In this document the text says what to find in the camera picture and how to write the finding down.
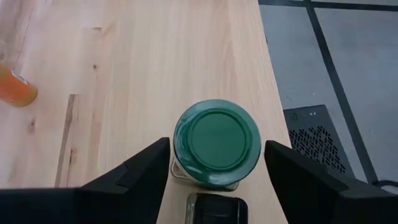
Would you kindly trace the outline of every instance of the wooden table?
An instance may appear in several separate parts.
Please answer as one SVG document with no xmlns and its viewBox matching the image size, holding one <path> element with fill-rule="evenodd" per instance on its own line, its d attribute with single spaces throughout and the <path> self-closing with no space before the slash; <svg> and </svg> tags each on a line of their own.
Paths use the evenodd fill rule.
<svg viewBox="0 0 398 224">
<path fill-rule="evenodd" d="M 0 0 L 0 58 L 39 89 L 25 108 L 0 103 L 2 188 L 83 185 L 212 98 L 290 145 L 256 0 Z M 170 179 L 158 223 L 183 223 L 195 191 Z M 250 223 L 286 222 L 263 158 L 222 194 Z"/>
</svg>

